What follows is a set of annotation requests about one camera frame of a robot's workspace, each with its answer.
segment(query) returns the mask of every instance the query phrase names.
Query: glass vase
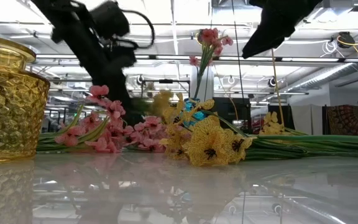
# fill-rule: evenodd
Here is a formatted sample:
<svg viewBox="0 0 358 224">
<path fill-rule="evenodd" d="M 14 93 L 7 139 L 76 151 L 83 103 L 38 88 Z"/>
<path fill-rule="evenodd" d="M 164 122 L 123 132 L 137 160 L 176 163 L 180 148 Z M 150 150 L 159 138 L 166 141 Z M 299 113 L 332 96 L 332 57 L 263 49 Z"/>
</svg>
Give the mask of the glass vase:
<svg viewBox="0 0 358 224">
<path fill-rule="evenodd" d="M 0 38 L 0 161 L 35 156 L 50 83 L 25 71 L 34 60 L 27 47 Z"/>
<path fill-rule="evenodd" d="M 0 223 L 31 224 L 34 162 L 0 163 Z"/>
</svg>

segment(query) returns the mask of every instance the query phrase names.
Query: duct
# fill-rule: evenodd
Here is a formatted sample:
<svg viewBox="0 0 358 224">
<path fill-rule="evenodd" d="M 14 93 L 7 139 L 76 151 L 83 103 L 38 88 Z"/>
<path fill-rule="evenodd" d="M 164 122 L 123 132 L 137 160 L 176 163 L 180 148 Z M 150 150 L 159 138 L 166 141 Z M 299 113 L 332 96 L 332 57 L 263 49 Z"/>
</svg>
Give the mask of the duct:
<svg viewBox="0 0 358 224">
<path fill-rule="evenodd" d="M 358 72 L 357 63 L 344 63 L 333 68 L 323 68 L 317 72 L 312 73 L 311 75 L 308 75 L 307 77 L 302 78 L 301 80 L 298 80 L 288 87 L 283 88 L 282 90 L 298 91 L 302 88 L 315 88 L 355 72 Z"/>
</svg>

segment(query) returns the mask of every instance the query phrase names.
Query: white table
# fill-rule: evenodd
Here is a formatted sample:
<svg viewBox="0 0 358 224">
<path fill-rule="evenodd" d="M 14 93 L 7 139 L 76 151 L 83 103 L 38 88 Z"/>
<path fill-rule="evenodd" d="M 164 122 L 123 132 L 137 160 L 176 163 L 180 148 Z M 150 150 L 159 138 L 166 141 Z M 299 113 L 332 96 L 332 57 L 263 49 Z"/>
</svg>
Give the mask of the white table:
<svg viewBox="0 0 358 224">
<path fill-rule="evenodd" d="M 358 159 L 38 155 L 0 164 L 0 223 L 358 223 Z"/>
</svg>

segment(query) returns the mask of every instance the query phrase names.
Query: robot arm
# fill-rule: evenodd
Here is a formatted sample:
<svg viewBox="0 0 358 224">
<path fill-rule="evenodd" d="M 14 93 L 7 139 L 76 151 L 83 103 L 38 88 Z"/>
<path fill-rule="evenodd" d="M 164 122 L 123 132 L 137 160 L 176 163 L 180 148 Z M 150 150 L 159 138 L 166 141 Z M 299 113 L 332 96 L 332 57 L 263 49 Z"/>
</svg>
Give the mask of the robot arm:
<svg viewBox="0 0 358 224">
<path fill-rule="evenodd" d="M 116 2 L 106 1 L 89 12 L 85 5 L 73 0 L 31 0 L 54 26 L 52 40 L 64 40 L 92 77 L 94 85 L 107 85 L 110 100 L 121 100 L 126 110 L 133 110 L 126 89 L 126 78 L 122 68 L 136 62 L 134 50 L 149 48 L 154 43 L 154 28 L 151 44 L 139 47 L 130 40 L 119 40 L 129 32 L 129 23 Z M 120 42 L 132 47 L 120 46 Z"/>
</svg>

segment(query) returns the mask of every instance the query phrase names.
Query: blue beaded flower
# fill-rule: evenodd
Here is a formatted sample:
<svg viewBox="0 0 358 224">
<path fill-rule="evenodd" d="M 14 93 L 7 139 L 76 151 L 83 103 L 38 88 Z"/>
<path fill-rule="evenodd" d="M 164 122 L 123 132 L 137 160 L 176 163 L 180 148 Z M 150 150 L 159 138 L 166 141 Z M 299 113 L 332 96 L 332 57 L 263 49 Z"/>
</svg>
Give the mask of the blue beaded flower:
<svg viewBox="0 0 358 224">
<path fill-rule="evenodd" d="M 200 99 L 198 98 L 192 98 L 193 101 L 195 102 L 200 102 Z M 191 102 L 188 98 L 185 99 L 185 110 L 186 111 L 191 111 L 194 107 L 196 106 L 196 103 L 193 103 Z M 196 112 L 193 117 L 196 119 L 196 121 L 185 121 L 183 124 L 186 126 L 186 127 L 189 127 L 189 126 L 192 126 L 192 125 L 195 125 L 198 121 L 202 121 L 205 119 L 205 114 L 203 112 Z"/>
</svg>

